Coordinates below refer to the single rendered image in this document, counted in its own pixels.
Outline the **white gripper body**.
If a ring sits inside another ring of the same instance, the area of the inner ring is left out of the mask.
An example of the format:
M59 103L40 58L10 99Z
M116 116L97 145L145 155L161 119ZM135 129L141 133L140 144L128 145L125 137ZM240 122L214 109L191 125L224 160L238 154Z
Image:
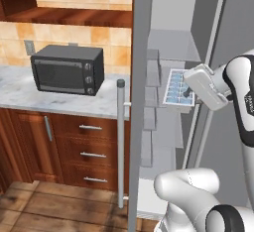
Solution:
M225 64L212 70L206 64L187 70L184 81L193 93L212 111L220 110L228 104L226 96L229 87L223 80Z

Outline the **white ice cube tray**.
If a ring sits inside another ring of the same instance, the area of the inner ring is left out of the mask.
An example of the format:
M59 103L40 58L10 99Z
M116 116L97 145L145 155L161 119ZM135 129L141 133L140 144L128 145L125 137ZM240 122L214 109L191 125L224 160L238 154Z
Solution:
M184 97L184 92L189 87L184 80L185 72L185 69L172 68L170 70L163 99L165 105L194 107L194 93L188 98Z

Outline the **grey freezer door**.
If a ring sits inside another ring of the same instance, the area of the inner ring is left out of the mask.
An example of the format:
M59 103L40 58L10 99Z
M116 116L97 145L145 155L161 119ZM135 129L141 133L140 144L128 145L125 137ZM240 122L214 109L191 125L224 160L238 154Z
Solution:
M136 232L152 0L133 0L128 232Z

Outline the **grey fridge door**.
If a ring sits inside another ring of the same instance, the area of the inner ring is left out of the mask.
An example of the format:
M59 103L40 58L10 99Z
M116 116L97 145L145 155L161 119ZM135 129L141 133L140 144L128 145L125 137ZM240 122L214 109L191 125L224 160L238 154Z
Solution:
M251 49L254 0L225 0L209 66L217 68ZM247 205L241 141L232 104L213 113L199 165L218 174L220 188L215 197L221 203Z

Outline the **wooden cupboard door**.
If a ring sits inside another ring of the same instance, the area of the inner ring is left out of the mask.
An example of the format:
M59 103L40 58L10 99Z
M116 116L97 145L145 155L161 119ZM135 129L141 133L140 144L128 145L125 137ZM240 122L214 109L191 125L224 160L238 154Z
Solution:
M43 112L10 109L10 118L18 138L31 179L62 183L63 172L50 122L53 140L50 141L46 130Z

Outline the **grey fridge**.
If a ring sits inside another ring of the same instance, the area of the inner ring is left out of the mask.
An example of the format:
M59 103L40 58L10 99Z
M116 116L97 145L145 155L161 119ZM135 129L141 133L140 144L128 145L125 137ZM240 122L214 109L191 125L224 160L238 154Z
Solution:
M166 60L208 65L222 0L152 0L147 82L161 84Z

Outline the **black toaster oven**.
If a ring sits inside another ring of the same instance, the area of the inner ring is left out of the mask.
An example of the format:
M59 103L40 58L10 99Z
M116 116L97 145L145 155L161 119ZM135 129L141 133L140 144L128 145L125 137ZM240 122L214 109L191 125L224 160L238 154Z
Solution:
M102 48L48 45L31 67L40 91L95 96L104 81Z

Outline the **wooden drawer front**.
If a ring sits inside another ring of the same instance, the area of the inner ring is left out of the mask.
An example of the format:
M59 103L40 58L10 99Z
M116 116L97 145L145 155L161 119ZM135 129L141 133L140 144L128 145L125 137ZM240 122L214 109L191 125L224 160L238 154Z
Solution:
M52 114L51 120L54 132L59 136L96 136L112 140L117 137L117 121L115 119ZM79 125L99 126L103 129L100 131L85 130L79 129Z
M111 168L117 167L117 144L100 138L57 137L57 146L62 162L71 164L100 165ZM79 153L87 152L103 154L107 158L83 157Z
M105 178L107 183L83 180L85 176ZM88 167L82 165L63 165L64 182L68 185L116 191L118 175L115 170L104 167Z

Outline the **wooden upper cupboard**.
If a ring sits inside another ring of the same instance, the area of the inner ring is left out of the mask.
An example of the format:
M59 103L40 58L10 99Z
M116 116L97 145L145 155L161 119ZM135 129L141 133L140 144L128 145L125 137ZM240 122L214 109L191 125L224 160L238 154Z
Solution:
M0 21L131 28L133 14L122 10L39 7L37 0L0 0Z

